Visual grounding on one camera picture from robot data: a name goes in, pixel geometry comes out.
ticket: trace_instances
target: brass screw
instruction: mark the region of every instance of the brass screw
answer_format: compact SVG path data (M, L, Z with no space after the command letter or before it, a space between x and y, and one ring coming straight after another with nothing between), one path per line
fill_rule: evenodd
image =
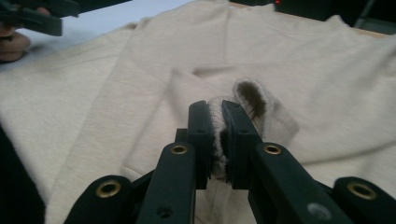
M282 152L282 149L276 146L265 146L264 151L268 154L278 155Z
M376 198L375 191L365 184L351 182L346 187L350 192L365 200L374 200Z
M107 180L96 189L96 196L109 198L116 195L121 189L121 184L116 180Z
M173 154L181 155L187 152L187 148L184 146L175 146L171 148Z

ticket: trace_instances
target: human hand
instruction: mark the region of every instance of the human hand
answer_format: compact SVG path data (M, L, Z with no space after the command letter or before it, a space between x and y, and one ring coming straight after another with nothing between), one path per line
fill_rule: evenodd
M50 12L43 7L38 12L49 15ZM20 59L29 47L30 40L27 36L15 32L15 28L0 22L0 63L12 63Z

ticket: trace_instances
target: cream towel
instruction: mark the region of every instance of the cream towel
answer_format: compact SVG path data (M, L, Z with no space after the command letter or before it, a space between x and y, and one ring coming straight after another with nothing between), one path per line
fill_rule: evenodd
M175 129L186 127L188 105L233 95L242 77L264 84L295 118L300 131L288 149L315 179L332 185L336 177L356 175L396 195L395 36L357 35L338 17L300 21L272 7L201 1L125 32L110 34L120 53L101 45L100 55L46 70L49 60L79 52L68 49L0 76L0 118L34 168L47 223L62 223L94 179L134 180L153 169ZM108 52L114 63L106 63ZM81 98L84 89L89 94ZM197 223L254 222L245 192L218 195L227 185L209 185L197 198L212 207L197 207ZM227 211L227 219L213 217L213 206Z

